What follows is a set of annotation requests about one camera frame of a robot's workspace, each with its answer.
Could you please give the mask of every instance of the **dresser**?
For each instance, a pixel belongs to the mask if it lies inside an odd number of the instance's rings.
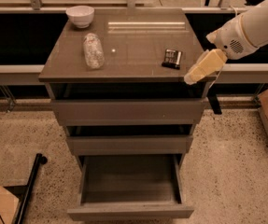
[[[83,37],[99,36],[105,64],[91,70]],[[180,70],[162,67],[166,49]],[[82,176],[76,221],[186,218],[179,169],[204,112],[211,78],[184,74],[202,53],[180,9],[96,9],[87,29],[69,21],[39,76]]]

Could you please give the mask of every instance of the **dresser top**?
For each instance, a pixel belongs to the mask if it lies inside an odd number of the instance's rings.
[[[86,64],[83,37],[99,36],[105,64]],[[162,67],[165,50],[182,51],[180,70]],[[202,47],[181,9],[95,9],[88,28],[70,21],[39,76],[42,82],[177,82],[202,54]]]

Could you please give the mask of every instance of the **bowl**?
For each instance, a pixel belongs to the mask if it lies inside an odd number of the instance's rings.
[[[89,6],[75,6],[66,10],[68,19],[78,28],[90,25],[94,18],[94,8]]]

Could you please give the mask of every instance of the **floor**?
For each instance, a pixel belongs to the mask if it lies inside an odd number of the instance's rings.
[[[2,108],[0,184],[24,185],[36,153],[49,160],[24,223],[75,223],[66,210],[76,205],[80,171],[48,104]],[[195,208],[190,219],[105,223],[268,223],[268,139],[257,109],[223,109],[222,115],[206,109],[180,174],[186,204]]]

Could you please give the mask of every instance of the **empty drawer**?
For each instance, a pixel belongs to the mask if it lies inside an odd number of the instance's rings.
[[[60,125],[140,125],[198,123],[204,112],[196,100],[52,101]]]
[[[66,141],[73,155],[185,154],[191,125],[80,126]]]
[[[178,164],[173,155],[87,156],[76,221],[186,218]]]

